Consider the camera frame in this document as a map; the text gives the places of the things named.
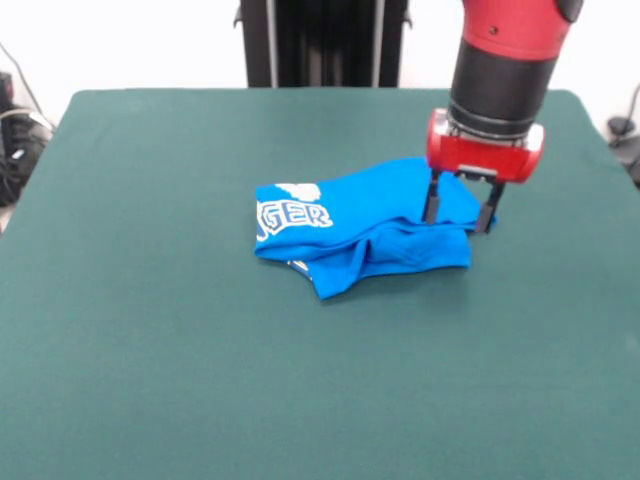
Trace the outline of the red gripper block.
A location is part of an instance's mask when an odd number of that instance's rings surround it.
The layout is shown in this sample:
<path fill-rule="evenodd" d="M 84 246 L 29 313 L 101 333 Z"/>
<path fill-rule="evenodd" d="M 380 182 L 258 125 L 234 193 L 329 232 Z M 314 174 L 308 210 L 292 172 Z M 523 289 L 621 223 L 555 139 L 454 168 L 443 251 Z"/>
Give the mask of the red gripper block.
<path fill-rule="evenodd" d="M 437 221 L 442 171 L 471 174 L 499 182 L 492 184 L 475 226 L 476 234 L 488 234 L 505 190 L 504 183 L 520 184 L 530 178 L 542 156 L 544 142 L 545 130 L 540 124 L 534 124 L 523 139 L 487 139 L 459 130 L 446 109 L 435 109 L 426 141 L 426 159 L 432 170 L 423 222 L 435 224 Z"/>

